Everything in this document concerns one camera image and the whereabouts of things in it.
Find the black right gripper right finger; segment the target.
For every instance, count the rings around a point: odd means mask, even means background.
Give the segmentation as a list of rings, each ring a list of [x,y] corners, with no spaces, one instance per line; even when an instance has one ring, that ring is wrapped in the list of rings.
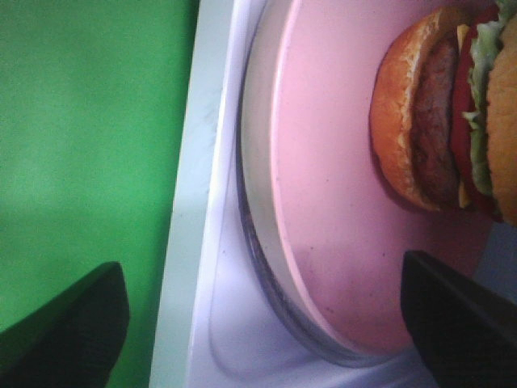
[[[516,305],[425,251],[401,274],[407,331],[440,387],[516,385]]]

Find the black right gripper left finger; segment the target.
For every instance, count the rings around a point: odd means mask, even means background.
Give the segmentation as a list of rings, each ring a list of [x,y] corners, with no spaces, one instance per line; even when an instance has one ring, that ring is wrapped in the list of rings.
[[[128,331],[120,263],[101,264],[1,333],[3,387],[105,387]]]

